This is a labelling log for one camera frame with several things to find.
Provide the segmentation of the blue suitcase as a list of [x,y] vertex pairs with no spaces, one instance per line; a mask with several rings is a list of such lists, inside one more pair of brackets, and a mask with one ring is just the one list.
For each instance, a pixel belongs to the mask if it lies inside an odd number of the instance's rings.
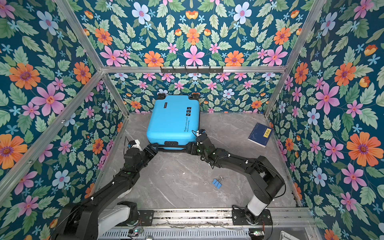
[[147,139],[166,151],[178,151],[196,141],[200,125],[200,94],[158,94],[147,129]]

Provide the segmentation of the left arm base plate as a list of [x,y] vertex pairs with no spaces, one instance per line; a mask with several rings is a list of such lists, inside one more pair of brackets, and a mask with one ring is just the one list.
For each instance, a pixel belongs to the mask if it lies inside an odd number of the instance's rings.
[[138,213],[134,214],[133,218],[118,224],[118,227],[149,227],[153,223],[154,213],[155,211],[153,210],[138,210]]

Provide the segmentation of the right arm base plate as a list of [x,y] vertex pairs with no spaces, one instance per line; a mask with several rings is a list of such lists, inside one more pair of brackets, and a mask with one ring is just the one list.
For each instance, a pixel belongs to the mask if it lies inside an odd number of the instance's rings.
[[264,209],[258,216],[246,209],[232,208],[232,221],[235,226],[272,226],[270,210]]

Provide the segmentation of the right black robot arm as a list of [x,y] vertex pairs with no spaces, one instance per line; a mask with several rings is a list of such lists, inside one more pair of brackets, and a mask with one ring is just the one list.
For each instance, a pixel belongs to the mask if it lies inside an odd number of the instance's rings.
[[275,199],[279,191],[286,188],[284,178],[264,156],[245,158],[216,148],[207,134],[199,134],[195,142],[187,144],[187,153],[198,155],[201,160],[214,168],[235,171],[249,182],[253,197],[243,210],[247,222],[254,225],[262,217],[262,212]]

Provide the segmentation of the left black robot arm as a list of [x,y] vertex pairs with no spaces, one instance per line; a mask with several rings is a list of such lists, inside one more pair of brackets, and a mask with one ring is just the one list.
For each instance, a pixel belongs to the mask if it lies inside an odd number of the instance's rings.
[[124,166],[108,184],[87,199],[63,208],[51,239],[96,240],[123,222],[136,225],[140,218],[136,203],[121,201],[113,208],[108,206],[136,184],[140,171],[158,150],[158,144],[148,145],[143,150],[129,148],[124,155]]

